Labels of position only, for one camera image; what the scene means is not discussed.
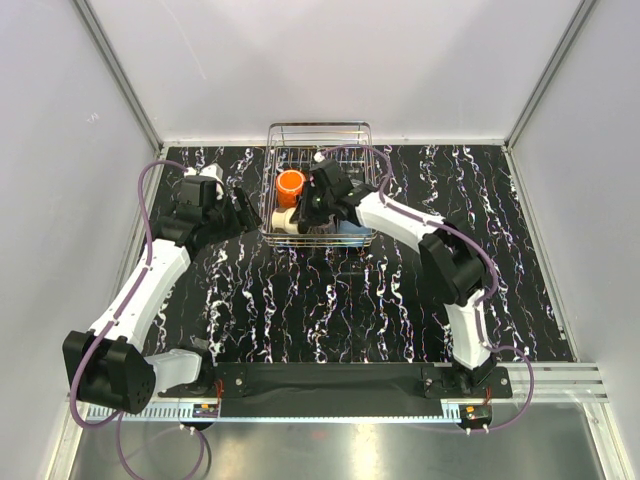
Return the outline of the orange cup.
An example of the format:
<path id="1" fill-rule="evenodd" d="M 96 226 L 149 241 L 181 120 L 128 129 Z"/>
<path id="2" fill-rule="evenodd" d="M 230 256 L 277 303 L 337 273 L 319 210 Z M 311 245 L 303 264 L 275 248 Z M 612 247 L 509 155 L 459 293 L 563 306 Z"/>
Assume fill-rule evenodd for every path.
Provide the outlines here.
<path id="1" fill-rule="evenodd" d="M 306 176 L 299 170 L 289 169 L 279 173 L 275 181 L 278 206 L 295 208 L 305 182 Z"/>

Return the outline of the blue plastic cup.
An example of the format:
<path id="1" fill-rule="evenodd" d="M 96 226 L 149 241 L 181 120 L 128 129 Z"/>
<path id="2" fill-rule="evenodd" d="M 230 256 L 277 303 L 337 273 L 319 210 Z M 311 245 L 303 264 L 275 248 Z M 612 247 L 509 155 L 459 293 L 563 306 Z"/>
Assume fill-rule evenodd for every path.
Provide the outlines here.
<path id="1" fill-rule="evenodd" d="M 338 233 L 352 236 L 368 236 L 373 233 L 370 228 L 356 225 L 349 221 L 340 221 L 338 224 Z"/>

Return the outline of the metal cup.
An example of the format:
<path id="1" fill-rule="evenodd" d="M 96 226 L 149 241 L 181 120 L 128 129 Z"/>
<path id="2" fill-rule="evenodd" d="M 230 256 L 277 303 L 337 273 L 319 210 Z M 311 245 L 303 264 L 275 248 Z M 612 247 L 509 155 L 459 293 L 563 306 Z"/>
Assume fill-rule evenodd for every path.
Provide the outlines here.
<path id="1" fill-rule="evenodd" d="M 297 235 L 299 233 L 298 223 L 293 220 L 295 212 L 295 207 L 276 208 L 271 214 L 272 229 L 277 233 Z"/>

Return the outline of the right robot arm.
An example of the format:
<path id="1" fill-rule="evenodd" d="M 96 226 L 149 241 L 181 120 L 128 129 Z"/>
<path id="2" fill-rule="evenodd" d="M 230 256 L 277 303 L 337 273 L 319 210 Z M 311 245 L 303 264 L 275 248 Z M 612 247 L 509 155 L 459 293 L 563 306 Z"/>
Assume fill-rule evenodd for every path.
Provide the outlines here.
<path id="1" fill-rule="evenodd" d="M 484 301 L 498 275 L 488 254 L 462 225 L 403 205 L 382 187 L 354 183 L 338 162 L 319 154 L 291 222 L 298 233 L 330 220 L 387 235 L 418 253 L 431 299 L 445 307 L 452 339 L 453 385 L 465 397 L 486 389 L 496 359 L 489 345 Z"/>

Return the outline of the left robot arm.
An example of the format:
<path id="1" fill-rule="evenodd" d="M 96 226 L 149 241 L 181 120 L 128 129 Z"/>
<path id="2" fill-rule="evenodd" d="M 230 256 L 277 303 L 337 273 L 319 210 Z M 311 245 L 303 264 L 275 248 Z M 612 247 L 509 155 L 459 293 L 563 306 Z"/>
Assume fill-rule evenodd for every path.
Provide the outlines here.
<path id="1" fill-rule="evenodd" d="M 225 189 L 219 165 L 188 170 L 177 204 L 159 218 L 122 290 L 86 332 L 65 338 L 72 400 L 138 414 L 153 395 L 177 386 L 194 397 L 209 394 L 215 373 L 202 353 L 174 348 L 146 356 L 144 342 L 170 290 L 201 252 L 259 225 L 245 192 Z"/>

